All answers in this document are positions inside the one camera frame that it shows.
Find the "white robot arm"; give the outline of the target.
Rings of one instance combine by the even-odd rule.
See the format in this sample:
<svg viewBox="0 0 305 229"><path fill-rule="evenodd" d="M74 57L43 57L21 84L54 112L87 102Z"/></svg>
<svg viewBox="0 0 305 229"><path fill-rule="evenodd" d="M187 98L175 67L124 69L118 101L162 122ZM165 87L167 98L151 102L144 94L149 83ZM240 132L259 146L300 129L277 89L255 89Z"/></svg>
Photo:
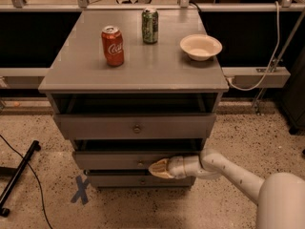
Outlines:
<svg viewBox="0 0 305 229"><path fill-rule="evenodd" d="M162 158L149 167L155 177L203 179L225 177L256 206L256 229L305 229L305 180L291 173L266 179L234 164L217 150L196 156Z"/></svg>

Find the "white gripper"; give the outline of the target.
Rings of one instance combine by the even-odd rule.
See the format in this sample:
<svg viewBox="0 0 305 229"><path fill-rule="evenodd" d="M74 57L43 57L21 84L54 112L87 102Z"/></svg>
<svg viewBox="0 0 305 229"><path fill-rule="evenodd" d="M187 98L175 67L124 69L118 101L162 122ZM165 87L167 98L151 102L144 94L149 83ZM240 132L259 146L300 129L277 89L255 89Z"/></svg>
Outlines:
<svg viewBox="0 0 305 229"><path fill-rule="evenodd" d="M173 156L170 159L162 158L153 163L149 169L150 173L155 177L160 178L175 178L182 179L191 175L189 171L190 158L188 156Z"/></svg>

